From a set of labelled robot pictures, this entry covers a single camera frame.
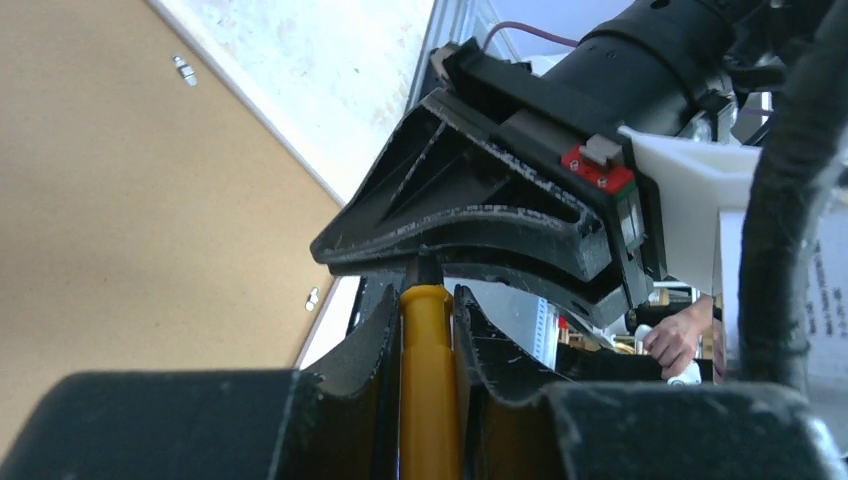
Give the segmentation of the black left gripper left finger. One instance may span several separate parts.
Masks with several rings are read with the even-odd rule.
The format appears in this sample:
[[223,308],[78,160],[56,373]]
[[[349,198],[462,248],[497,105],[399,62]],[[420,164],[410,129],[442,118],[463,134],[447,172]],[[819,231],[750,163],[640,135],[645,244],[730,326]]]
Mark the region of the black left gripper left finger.
[[399,293],[300,376],[291,410],[293,479],[394,479],[397,470]]

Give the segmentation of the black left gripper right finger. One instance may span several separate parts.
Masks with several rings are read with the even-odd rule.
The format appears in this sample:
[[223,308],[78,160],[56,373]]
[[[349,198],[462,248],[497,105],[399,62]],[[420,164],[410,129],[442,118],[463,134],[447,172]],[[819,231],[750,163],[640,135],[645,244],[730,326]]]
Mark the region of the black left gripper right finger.
[[453,340],[466,479],[565,479],[550,403],[562,377],[495,326],[470,287],[453,296]]

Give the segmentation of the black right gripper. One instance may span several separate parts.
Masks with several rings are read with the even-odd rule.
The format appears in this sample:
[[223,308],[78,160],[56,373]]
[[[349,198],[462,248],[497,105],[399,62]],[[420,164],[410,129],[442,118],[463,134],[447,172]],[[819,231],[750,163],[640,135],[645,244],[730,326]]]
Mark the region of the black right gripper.
[[672,266],[669,198],[628,132],[729,139],[735,20],[732,1],[636,1],[542,76],[475,40],[435,50],[453,94],[400,121],[313,258],[371,274],[422,254],[611,325]]

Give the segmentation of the white wooden photo frame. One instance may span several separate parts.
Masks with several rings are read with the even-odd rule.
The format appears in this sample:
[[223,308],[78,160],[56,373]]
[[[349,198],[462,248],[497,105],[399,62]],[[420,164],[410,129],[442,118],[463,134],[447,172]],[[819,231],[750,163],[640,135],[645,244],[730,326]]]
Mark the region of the white wooden photo frame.
[[143,1],[1,5],[1,445],[85,370],[292,366],[336,201]]

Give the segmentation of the distant person's hand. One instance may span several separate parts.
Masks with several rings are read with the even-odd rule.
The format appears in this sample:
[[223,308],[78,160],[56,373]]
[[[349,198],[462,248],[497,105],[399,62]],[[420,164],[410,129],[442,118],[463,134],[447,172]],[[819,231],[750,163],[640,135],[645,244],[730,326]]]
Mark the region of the distant person's hand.
[[661,377],[681,375],[695,359],[699,339],[713,322],[714,299],[702,294],[684,310],[664,318],[643,337],[643,347],[661,366]]

